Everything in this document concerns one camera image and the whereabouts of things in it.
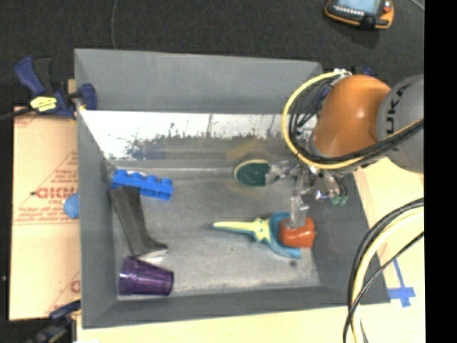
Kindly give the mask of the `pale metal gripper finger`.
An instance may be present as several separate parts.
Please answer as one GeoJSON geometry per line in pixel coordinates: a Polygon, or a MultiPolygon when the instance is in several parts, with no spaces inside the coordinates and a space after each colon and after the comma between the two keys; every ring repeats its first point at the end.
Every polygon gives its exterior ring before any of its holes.
{"type": "Polygon", "coordinates": [[[296,185],[291,197],[290,228],[299,228],[306,225],[309,205],[305,204],[303,201],[303,196],[306,193],[305,180],[305,177],[297,177],[296,180],[296,185]]]}
{"type": "Polygon", "coordinates": [[[274,184],[280,179],[298,177],[303,173],[303,166],[297,161],[280,161],[268,166],[268,185],[274,184]]]}

